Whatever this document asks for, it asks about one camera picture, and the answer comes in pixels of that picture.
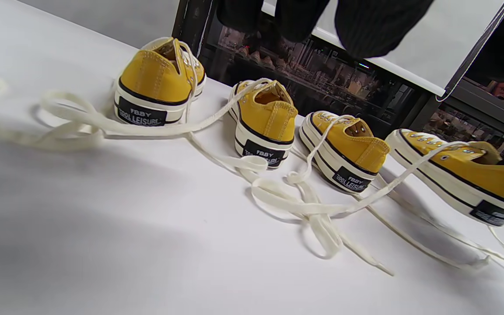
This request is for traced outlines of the person's left hand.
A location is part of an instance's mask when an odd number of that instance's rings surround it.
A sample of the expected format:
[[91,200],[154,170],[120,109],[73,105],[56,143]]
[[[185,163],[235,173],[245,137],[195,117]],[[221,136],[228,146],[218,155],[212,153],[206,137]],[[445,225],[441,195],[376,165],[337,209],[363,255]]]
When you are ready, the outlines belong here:
[[[302,42],[312,34],[327,0],[278,0],[275,23],[282,38]],[[425,16],[431,0],[339,0],[334,14],[337,38],[356,59],[385,56]],[[217,18],[223,26],[257,31],[262,0],[221,0]]]

